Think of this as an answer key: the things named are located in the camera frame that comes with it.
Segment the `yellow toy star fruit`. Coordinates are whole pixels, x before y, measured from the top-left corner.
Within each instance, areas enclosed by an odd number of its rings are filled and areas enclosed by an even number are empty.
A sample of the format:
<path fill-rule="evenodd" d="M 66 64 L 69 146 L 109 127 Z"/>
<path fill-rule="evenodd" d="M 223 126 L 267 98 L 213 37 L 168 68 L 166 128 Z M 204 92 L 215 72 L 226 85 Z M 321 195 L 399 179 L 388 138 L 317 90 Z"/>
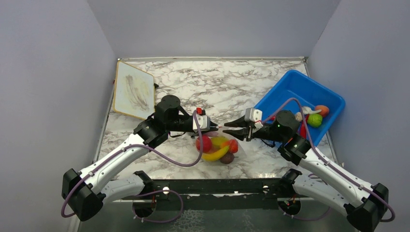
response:
<path fill-rule="evenodd" d="M 212 146 L 215 150 L 224 148 L 228 141 L 229 139 L 223 136 L 211 137 Z"/>

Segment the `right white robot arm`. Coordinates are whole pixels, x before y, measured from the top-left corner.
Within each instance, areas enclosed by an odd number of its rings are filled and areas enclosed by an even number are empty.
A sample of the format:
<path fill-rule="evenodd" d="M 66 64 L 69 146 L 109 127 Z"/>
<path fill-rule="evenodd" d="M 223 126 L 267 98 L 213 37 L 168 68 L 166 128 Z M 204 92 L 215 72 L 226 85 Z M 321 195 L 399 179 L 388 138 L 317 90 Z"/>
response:
<path fill-rule="evenodd" d="M 287 161 L 311 171 L 324 183 L 317 183 L 296 170 L 289 170 L 279 183 L 286 197 L 294 193 L 311 197 L 344 215 L 361 232 L 373 232 L 386 213 L 389 190 L 382 183 L 371 184 L 349 173 L 322 154 L 298 134 L 301 122 L 288 110 L 281 110 L 272 123 L 262 122 L 262 112 L 248 108 L 241 118 L 225 123 L 225 133 L 241 141 L 252 139 L 280 142 L 278 152 Z"/>

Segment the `red toy tomato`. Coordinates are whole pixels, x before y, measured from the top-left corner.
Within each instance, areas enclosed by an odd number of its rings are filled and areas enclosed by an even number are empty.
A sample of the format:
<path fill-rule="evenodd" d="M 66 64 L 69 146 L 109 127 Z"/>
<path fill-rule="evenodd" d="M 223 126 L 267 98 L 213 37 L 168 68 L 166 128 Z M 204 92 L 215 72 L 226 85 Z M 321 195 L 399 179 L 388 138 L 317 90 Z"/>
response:
<path fill-rule="evenodd" d="M 221 149 L 227 150 L 228 153 L 235 154 L 239 150 L 238 142 L 235 139 L 227 140 L 220 145 Z"/>

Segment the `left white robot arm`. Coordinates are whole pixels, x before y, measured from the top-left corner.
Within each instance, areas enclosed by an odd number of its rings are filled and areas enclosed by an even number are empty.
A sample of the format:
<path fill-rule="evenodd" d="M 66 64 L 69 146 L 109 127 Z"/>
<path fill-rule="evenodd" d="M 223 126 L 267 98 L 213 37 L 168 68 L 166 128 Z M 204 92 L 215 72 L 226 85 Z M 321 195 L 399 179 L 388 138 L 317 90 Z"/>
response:
<path fill-rule="evenodd" d="M 61 195 L 64 203 L 60 213 L 64 218 L 77 216 L 86 221 L 95 216 L 104 204 L 135 193 L 147 198 L 152 192 L 150 180 L 144 172 L 138 172 L 122 180 L 113 178 L 135 160 L 156 153 L 165 160 L 184 166 L 156 150 L 171 131 L 186 132 L 203 137 L 206 132 L 217 131 L 205 111 L 197 108 L 188 114 L 174 95 L 166 95 L 155 105 L 155 112 L 138 124 L 129 137 L 101 160 L 80 171 L 69 169 L 63 175 Z"/>

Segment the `clear orange zip bag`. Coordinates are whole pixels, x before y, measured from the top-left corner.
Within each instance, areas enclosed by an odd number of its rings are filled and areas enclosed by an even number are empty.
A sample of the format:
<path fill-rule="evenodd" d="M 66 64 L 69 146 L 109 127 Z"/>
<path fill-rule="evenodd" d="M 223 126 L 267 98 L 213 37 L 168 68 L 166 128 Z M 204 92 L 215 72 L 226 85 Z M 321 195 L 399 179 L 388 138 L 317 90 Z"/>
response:
<path fill-rule="evenodd" d="M 222 132 L 221 129 L 212 132 L 203 132 L 203 153 L 201 159 L 207 162 L 219 161 L 222 164 L 231 164 L 235 159 L 243 158 L 246 153 L 239 140 Z"/>

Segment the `yellow toy banana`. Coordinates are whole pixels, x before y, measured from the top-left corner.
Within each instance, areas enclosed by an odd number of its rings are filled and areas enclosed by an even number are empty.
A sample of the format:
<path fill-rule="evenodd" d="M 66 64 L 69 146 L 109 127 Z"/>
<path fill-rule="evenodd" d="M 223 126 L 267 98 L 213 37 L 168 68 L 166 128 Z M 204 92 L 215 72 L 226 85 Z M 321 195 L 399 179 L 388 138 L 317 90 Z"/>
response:
<path fill-rule="evenodd" d="M 229 147 L 225 146 L 213 153 L 203 153 L 201 158 L 205 161 L 217 161 L 222 158 L 226 153 L 228 153 Z"/>

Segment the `brown toy plum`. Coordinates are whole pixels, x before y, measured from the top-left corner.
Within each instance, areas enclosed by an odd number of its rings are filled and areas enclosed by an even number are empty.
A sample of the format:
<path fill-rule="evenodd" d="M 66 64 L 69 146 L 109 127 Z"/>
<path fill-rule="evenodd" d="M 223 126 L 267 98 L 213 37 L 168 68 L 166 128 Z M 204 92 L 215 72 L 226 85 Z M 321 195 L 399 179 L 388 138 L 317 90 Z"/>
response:
<path fill-rule="evenodd" d="M 223 164 L 230 164 L 234 161 L 236 156 L 232 153 L 226 153 L 223 157 L 219 159 L 219 161 Z"/>

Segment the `red toy apple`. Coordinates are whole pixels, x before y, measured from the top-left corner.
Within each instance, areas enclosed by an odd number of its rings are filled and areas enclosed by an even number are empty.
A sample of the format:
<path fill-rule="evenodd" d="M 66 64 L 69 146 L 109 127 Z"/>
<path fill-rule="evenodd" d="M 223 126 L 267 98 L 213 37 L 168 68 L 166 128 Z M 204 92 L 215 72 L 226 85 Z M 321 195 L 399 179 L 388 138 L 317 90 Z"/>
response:
<path fill-rule="evenodd" d="M 203 153 L 208 153 L 213 147 L 211 139 L 206 135 L 202 136 L 202 140 L 198 137 L 195 141 L 195 146 L 198 151 L 200 151 L 201 148 L 201 141 Z"/>

